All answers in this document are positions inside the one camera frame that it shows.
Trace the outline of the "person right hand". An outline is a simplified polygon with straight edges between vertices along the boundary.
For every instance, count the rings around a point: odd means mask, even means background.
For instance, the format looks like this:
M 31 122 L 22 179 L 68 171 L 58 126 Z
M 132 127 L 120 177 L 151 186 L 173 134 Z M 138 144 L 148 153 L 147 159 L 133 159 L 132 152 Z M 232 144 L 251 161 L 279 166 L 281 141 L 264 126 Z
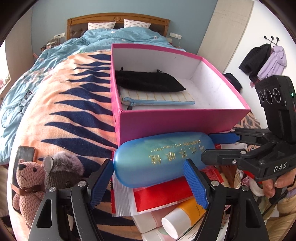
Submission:
M 273 197 L 275 195 L 275 188 L 285 188 L 290 186 L 288 191 L 295 189 L 295 172 L 296 169 L 293 169 L 278 177 L 276 181 L 273 181 L 272 179 L 262 181 L 264 195 L 268 198 Z

